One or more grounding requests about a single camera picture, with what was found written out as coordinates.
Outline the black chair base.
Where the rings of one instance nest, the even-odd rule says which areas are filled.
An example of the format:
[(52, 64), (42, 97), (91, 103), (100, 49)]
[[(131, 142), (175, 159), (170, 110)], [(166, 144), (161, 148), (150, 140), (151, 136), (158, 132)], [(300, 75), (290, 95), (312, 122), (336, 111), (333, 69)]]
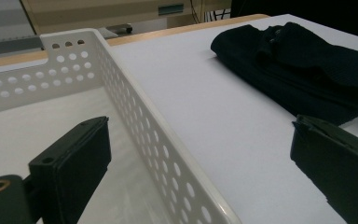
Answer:
[(130, 35), (133, 30), (130, 23), (107, 26), (106, 29), (118, 35)]

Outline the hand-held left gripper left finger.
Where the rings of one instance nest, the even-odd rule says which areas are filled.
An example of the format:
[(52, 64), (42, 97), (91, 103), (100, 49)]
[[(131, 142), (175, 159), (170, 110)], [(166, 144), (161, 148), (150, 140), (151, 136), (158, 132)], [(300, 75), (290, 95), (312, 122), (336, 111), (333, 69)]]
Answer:
[(76, 224), (112, 160), (108, 118), (85, 120), (29, 162), (44, 224)]

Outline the white cabinet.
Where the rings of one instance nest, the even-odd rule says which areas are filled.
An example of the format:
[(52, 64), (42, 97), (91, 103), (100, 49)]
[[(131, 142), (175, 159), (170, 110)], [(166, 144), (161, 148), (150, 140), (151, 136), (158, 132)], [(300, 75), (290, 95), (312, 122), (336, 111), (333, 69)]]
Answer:
[(21, 0), (0, 0), (0, 55), (42, 48)]

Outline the white perforated plastic basket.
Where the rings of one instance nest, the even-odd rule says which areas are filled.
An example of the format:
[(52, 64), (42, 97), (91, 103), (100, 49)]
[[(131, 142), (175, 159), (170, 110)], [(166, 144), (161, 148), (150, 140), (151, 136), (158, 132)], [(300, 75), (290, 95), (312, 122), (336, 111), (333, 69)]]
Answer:
[(78, 123), (109, 118), (112, 161), (79, 224), (241, 224), (94, 29), (42, 35), (44, 57), (0, 67), (0, 175)]

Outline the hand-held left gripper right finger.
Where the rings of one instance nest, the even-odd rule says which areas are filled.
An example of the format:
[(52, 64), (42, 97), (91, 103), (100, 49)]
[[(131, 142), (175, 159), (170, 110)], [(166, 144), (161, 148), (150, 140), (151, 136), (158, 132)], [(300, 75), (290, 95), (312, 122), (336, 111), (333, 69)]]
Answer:
[(358, 224), (358, 137), (309, 116), (294, 127), (291, 160), (348, 224)]

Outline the black cloth garment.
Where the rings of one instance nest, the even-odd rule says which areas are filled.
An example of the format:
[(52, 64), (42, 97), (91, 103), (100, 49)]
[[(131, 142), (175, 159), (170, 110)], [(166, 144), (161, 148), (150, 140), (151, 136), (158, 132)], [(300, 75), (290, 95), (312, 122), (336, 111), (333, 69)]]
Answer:
[(295, 116), (336, 125), (358, 117), (358, 50), (332, 45), (293, 22), (226, 30), (211, 50), (237, 77)]

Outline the beige wooden desk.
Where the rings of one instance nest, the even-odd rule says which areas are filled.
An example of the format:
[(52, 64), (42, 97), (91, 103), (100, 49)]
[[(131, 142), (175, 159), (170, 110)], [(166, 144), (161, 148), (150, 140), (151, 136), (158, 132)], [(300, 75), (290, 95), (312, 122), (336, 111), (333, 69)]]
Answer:
[[(231, 0), (21, 0), (37, 34), (100, 28), (162, 18), (194, 17), (204, 22), (209, 11), (228, 9)], [(183, 4), (184, 11), (159, 16), (158, 7)]]

